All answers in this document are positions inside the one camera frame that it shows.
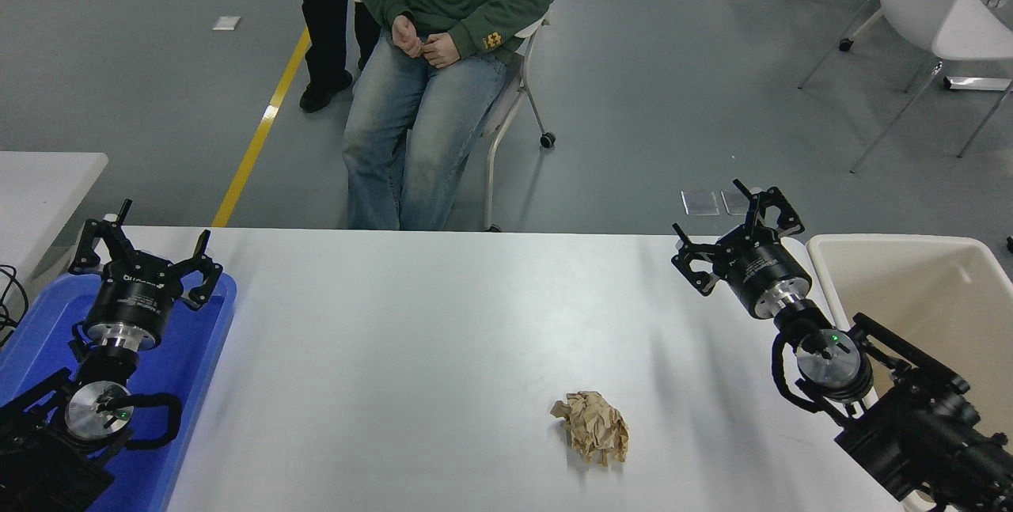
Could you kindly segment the person's left hand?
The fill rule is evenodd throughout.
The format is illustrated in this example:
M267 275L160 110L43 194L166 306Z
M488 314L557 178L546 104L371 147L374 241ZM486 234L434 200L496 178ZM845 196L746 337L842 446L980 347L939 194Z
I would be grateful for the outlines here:
M428 35L421 44L421 55L435 69L447 68L462 59L458 47L448 32Z

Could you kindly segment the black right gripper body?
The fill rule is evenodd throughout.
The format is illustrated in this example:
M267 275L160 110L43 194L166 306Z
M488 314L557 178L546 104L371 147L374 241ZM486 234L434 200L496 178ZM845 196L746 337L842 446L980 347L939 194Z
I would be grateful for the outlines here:
M781 244L741 245L724 241L723 280L730 285L748 314L771 320L788 304L800 302L813 279Z

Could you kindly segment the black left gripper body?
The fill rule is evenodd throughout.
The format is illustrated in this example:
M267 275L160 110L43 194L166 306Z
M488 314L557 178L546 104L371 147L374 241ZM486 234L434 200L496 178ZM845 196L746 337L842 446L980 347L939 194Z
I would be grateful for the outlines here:
M87 314L87 332L115 324L162 334L175 300L180 275L167 260L116 260L105 264L101 288Z

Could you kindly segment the person's right hand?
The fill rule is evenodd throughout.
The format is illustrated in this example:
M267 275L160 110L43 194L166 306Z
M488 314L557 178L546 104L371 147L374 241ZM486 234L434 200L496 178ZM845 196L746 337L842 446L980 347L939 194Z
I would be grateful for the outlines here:
M421 50L423 50L423 40L419 38L415 28L415 22L408 15L402 13L398 17L395 17L392 22L391 33L395 47L398 47L409 58L419 58Z

